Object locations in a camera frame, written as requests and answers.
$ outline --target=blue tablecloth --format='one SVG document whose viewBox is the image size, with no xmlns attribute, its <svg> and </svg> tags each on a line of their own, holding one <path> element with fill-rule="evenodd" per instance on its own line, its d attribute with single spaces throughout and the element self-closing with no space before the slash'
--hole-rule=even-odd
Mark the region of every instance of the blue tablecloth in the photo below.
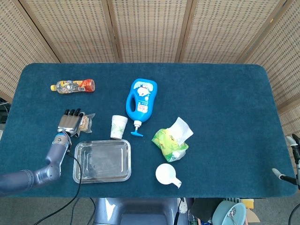
<svg viewBox="0 0 300 225">
<path fill-rule="evenodd" d="M 93 93 L 62 95 L 50 91 L 59 80 L 92 78 Z M 158 92 L 151 118 L 134 137 L 128 120 L 123 138 L 131 144 L 132 174 L 117 183 L 83 184 L 81 197 L 270 197 L 292 195 L 296 187 L 280 181 L 272 168 L 293 176 L 291 160 L 269 80 L 258 65 L 236 64 L 31 64 L 22 72 L 0 142 L 0 173 L 45 166 L 45 156 L 65 109 L 96 113 L 92 134 L 80 141 L 110 138 L 111 118 L 124 115 L 130 85 L 152 79 Z M 165 163 L 151 142 L 160 128 L 180 116 L 194 135 L 187 154 L 173 162 L 182 186 L 162 185 L 155 178 Z M 71 197 L 73 160 L 65 157 L 61 178 L 19 196 Z"/>
</svg>

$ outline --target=white ladle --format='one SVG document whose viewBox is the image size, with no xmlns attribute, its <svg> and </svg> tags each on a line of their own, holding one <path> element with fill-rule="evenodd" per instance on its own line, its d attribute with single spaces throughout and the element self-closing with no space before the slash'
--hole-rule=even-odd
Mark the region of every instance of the white ladle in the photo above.
<svg viewBox="0 0 300 225">
<path fill-rule="evenodd" d="M 181 181 L 176 178 L 176 171 L 173 166 L 163 163 L 158 166 L 155 172 L 156 179 L 161 184 L 175 184 L 178 188 L 181 186 Z"/>
</svg>

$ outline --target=robotic hand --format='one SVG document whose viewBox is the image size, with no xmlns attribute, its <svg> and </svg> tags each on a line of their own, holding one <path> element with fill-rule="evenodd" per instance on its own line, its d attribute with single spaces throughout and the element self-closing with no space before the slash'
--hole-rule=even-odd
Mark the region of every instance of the robotic hand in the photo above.
<svg viewBox="0 0 300 225">
<path fill-rule="evenodd" d="M 297 166 L 296 178 L 286 176 L 275 168 L 273 168 L 272 171 L 279 179 L 285 180 L 294 185 L 298 185 L 298 189 L 300 189 L 300 138 L 297 135 L 292 134 L 292 137 L 287 136 L 286 139 L 292 148 L 292 154 L 295 158 L 295 163 Z"/>
<path fill-rule="evenodd" d="M 50 184 L 60 178 L 62 160 L 72 145 L 71 138 L 76 136 L 83 113 L 80 109 L 66 110 L 60 119 L 57 131 L 59 132 L 52 142 L 46 156 L 44 168 L 37 171 L 21 170 L 15 173 L 0 175 L 0 196 L 38 188 Z"/>
</svg>

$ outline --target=plastic bag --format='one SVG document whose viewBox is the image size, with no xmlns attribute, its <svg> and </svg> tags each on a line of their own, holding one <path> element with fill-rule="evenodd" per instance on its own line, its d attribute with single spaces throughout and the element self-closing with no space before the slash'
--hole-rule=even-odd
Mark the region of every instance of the plastic bag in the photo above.
<svg viewBox="0 0 300 225">
<path fill-rule="evenodd" d="M 79 130 L 83 131 L 85 133 L 92 133 L 91 127 L 92 127 L 92 120 L 96 114 L 90 114 L 90 115 L 84 115 L 81 119 Z"/>
<path fill-rule="evenodd" d="M 168 129 L 160 129 L 157 131 L 152 138 L 152 142 L 161 149 L 168 162 L 181 159 L 185 156 L 186 150 L 188 149 L 188 145 L 185 142 L 178 145 Z"/>
</svg>

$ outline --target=stainless steel tray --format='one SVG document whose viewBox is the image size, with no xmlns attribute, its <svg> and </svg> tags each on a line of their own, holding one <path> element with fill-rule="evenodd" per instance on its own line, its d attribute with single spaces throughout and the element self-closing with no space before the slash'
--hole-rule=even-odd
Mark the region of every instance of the stainless steel tray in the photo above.
<svg viewBox="0 0 300 225">
<path fill-rule="evenodd" d="M 128 180 L 130 156 L 130 143 L 126 140 L 80 142 L 75 148 L 75 158 L 82 168 L 82 184 Z M 79 183 L 80 170 L 75 160 L 73 179 Z"/>
</svg>

